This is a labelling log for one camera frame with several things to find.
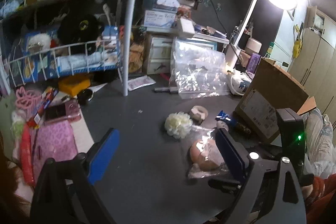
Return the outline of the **clear plastic bag with item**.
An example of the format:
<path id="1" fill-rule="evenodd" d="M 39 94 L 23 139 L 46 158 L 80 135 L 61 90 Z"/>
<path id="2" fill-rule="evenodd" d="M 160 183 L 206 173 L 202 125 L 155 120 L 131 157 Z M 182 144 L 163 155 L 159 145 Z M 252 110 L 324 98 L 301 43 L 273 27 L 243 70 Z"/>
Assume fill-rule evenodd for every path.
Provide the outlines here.
<path id="1" fill-rule="evenodd" d="M 192 126 L 189 134 L 191 145 L 187 153 L 190 163 L 188 179 L 229 174 L 226 162 L 216 145 L 215 132 L 214 128 Z"/>

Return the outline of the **small blue packet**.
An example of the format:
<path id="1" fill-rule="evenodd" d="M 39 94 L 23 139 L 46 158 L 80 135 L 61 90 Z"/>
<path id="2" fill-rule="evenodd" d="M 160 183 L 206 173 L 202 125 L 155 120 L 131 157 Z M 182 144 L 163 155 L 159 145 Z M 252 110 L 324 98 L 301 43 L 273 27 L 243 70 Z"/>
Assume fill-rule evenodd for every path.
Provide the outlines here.
<path id="1" fill-rule="evenodd" d="M 216 116 L 215 120 L 222 121 L 226 123 L 228 126 L 232 126 L 232 127 L 237 125 L 237 121 L 234 118 L 232 118 L 232 116 L 225 113 L 223 110 L 220 111 L 220 113 Z"/>

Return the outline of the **brown cardboard box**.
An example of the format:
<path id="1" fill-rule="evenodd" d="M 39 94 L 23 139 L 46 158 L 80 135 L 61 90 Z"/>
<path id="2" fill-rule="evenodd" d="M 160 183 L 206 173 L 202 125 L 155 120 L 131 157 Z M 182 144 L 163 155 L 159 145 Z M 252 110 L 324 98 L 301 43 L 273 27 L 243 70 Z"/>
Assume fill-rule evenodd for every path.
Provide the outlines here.
<path id="1" fill-rule="evenodd" d="M 262 142 L 272 143 L 280 134 L 276 110 L 290 108 L 298 112 L 308 99 L 306 89 L 294 77 L 262 58 L 235 113 Z"/>

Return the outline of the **pink patterned pouch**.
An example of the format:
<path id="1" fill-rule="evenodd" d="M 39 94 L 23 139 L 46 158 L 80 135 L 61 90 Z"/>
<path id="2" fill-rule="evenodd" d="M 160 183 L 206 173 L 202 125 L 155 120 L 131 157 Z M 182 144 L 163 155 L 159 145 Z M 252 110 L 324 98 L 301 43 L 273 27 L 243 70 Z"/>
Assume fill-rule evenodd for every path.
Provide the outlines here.
<path id="1" fill-rule="evenodd" d="M 78 153 L 74 131 L 68 121 L 40 127 L 31 137 L 31 141 L 35 184 L 48 158 L 53 158 L 55 161 L 66 161 L 72 160 Z"/>

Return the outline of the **tape roll dispenser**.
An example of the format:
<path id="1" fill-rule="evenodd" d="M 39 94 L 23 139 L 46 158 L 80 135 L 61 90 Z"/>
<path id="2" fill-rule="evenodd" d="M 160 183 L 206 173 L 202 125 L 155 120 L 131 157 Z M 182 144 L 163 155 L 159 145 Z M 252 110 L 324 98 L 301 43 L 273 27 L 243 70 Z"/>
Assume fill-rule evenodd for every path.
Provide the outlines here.
<path id="1" fill-rule="evenodd" d="M 203 106 L 193 106 L 189 112 L 191 119 L 198 125 L 202 124 L 208 117 L 209 112 Z"/>

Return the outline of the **cream fluffy pompom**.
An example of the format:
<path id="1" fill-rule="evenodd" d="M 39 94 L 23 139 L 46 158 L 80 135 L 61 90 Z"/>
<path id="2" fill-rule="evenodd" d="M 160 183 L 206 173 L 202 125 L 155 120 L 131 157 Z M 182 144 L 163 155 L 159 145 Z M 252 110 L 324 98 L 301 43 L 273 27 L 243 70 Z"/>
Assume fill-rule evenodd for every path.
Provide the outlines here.
<path id="1" fill-rule="evenodd" d="M 165 120 L 165 130 L 169 136 L 175 139 L 185 139 L 190 133 L 193 120 L 184 112 L 171 113 Z"/>

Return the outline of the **beige wardrobe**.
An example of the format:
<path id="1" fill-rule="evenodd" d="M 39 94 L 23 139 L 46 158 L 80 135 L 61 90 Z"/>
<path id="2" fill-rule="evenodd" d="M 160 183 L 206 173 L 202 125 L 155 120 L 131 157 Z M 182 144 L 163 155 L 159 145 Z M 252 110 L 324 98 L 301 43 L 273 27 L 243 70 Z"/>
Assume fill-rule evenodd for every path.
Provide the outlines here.
<path id="1" fill-rule="evenodd" d="M 302 50 L 289 73 L 335 124 L 335 20 L 316 6 L 307 8 Z"/>

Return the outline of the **purple product box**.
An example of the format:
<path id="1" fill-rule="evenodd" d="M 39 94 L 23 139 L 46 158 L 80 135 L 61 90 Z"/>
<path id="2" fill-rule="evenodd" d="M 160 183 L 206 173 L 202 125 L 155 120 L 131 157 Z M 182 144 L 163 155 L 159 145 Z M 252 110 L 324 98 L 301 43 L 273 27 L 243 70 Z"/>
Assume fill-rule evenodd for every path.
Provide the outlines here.
<path id="1" fill-rule="evenodd" d="M 246 67 L 246 72 L 249 75 L 254 75 L 257 69 L 257 66 L 259 65 L 261 56 L 258 53 L 252 53 L 252 56 L 248 62 L 248 65 Z"/>

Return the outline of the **yellow hanging bag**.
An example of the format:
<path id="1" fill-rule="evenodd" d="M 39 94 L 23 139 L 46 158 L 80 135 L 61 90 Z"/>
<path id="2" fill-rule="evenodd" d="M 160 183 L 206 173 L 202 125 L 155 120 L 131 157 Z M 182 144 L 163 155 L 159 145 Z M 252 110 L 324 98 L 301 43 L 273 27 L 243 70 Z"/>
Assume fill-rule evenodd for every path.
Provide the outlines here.
<path id="1" fill-rule="evenodd" d="M 295 33 L 297 33 L 297 37 L 293 44 L 293 58 L 296 59 L 299 56 L 302 49 L 302 39 L 301 39 L 302 28 L 296 24 L 294 26 L 294 31 Z"/>

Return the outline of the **orange yellow box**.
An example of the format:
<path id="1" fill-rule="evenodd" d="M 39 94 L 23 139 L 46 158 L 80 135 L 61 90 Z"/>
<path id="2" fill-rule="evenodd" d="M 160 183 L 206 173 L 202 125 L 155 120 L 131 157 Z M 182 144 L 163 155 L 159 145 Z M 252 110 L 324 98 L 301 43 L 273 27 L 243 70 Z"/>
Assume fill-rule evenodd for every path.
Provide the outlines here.
<path id="1" fill-rule="evenodd" d="M 68 94 L 70 97 L 75 97 L 84 89 L 90 87 L 91 76 L 90 74 L 77 74 L 62 78 L 58 82 L 60 92 Z"/>

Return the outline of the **white round jar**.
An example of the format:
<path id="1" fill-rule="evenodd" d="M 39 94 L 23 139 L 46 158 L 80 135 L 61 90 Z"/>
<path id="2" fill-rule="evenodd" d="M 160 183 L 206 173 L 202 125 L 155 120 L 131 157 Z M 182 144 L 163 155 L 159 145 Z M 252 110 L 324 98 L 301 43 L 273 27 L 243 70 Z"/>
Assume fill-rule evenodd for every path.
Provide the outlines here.
<path id="1" fill-rule="evenodd" d="M 258 40 L 249 38 L 245 46 L 245 52 L 249 55 L 252 55 L 253 53 L 259 54 L 261 47 L 262 44 Z"/>

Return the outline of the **white drawer unit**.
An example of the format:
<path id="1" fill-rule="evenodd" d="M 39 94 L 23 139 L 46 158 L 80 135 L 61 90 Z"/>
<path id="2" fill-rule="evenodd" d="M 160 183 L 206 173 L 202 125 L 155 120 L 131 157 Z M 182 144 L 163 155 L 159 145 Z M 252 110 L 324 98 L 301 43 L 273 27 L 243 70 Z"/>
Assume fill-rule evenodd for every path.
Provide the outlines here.
<path id="1" fill-rule="evenodd" d="M 171 37 L 146 34 L 142 69 L 147 75 L 170 73 L 172 43 Z"/>

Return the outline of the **black batman plush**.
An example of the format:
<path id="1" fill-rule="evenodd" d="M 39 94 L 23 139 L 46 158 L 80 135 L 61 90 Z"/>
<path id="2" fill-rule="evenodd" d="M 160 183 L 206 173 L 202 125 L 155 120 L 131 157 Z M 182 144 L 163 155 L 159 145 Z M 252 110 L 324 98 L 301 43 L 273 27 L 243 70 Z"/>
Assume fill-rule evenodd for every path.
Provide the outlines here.
<path id="1" fill-rule="evenodd" d="M 61 45 L 70 45 L 72 55 L 88 55 L 96 51 L 96 41 L 105 29 L 104 23 L 91 14 L 68 14 L 60 23 L 58 40 Z"/>

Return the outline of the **white desk lamp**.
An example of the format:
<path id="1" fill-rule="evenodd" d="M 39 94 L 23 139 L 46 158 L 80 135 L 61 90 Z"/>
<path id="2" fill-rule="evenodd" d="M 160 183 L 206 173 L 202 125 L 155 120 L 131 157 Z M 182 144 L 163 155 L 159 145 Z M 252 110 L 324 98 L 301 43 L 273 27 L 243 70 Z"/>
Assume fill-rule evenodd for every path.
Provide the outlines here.
<path id="1" fill-rule="evenodd" d="M 226 28 L 226 33 L 230 34 L 234 26 L 244 19 L 252 0 L 223 0 L 220 20 Z M 253 21 L 252 38 L 258 40 L 261 44 L 260 54 L 265 55 L 270 44 L 273 43 L 271 59 L 276 60 L 285 70 L 291 63 L 291 50 L 282 46 L 282 40 L 276 40 L 280 35 L 278 30 L 280 24 L 288 13 L 272 3 L 269 0 L 257 0 L 256 6 L 252 11 L 250 20 Z"/>

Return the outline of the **white tissue box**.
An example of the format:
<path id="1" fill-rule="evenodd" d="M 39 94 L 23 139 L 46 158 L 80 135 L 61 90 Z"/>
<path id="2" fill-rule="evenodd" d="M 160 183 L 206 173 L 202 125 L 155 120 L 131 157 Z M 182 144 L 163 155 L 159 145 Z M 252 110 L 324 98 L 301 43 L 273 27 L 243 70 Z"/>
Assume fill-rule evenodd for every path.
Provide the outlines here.
<path id="1" fill-rule="evenodd" d="M 171 12 L 146 10 L 143 20 L 144 27 L 171 28 L 175 22 L 175 14 Z"/>

